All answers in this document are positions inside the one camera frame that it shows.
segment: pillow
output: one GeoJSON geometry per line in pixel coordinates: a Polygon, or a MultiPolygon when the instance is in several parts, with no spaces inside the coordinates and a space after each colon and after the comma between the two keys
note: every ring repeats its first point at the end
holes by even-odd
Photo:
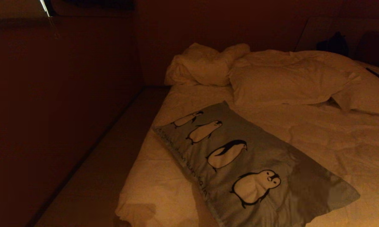
{"type": "Polygon", "coordinates": [[[325,102],[354,76],[314,59],[267,62],[254,54],[237,60],[229,73],[235,104],[246,108],[325,102]]]}
{"type": "Polygon", "coordinates": [[[360,197],[340,177],[240,117],[226,102],[153,130],[198,186],[220,227],[305,226],[360,197]]]}
{"type": "Polygon", "coordinates": [[[291,53],[300,59],[315,59],[342,72],[353,72],[357,78],[344,89],[332,95],[332,98],[345,111],[351,109],[379,114],[379,78],[354,60],[335,53],[325,51],[301,51],[291,53]]]}
{"type": "Polygon", "coordinates": [[[213,48],[192,44],[182,55],[174,56],[167,68],[165,85],[229,84],[227,73],[234,60],[250,52],[247,44],[237,44],[219,53],[213,48]]]}

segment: headboard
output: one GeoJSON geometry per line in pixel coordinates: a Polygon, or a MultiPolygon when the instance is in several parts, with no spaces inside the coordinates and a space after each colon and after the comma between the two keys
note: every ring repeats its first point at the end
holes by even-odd
{"type": "Polygon", "coordinates": [[[356,48],[356,60],[379,66],[379,32],[366,32],[356,48]]]}

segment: penguin pillowcase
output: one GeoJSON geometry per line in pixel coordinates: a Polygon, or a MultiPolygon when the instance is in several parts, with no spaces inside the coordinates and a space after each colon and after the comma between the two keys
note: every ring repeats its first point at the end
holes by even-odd
{"type": "Polygon", "coordinates": [[[198,185],[220,227],[300,227],[359,193],[226,102],[153,130],[198,185]]]}

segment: black bag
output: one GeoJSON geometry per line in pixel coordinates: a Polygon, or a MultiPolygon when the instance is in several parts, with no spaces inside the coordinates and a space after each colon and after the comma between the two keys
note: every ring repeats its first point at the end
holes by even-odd
{"type": "Polygon", "coordinates": [[[337,53],[343,56],[348,56],[349,48],[345,36],[341,32],[336,32],[329,40],[321,41],[316,45],[317,50],[337,53]]]}

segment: wall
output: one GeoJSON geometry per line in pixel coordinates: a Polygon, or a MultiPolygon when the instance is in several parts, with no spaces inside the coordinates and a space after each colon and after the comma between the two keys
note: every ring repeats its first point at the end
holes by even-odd
{"type": "Polygon", "coordinates": [[[39,0],[0,0],[0,19],[20,17],[45,17],[39,0]]]}
{"type": "Polygon", "coordinates": [[[339,17],[379,19],[379,0],[344,0],[339,17]]]}
{"type": "Polygon", "coordinates": [[[143,85],[131,18],[0,29],[0,227],[22,227],[143,85]]]}
{"type": "Polygon", "coordinates": [[[336,16],[342,0],[137,0],[135,30],[145,83],[162,85],[175,54],[194,42],[219,51],[293,50],[310,16],[336,16]]]}
{"type": "MultiPolygon", "coordinates": [[[[124,17],[131,14],[130,11],[113,8],[103,8],[101,5],[90,5],[84,7],[78,7],[77,1],[65,1],[65,0],[51,0],[51,6],[54,11],[61,16],[91,16],[91,17],[124,17]]],[[[91,0],[81,0],[81,3],[91,2],[91,0]]]]}

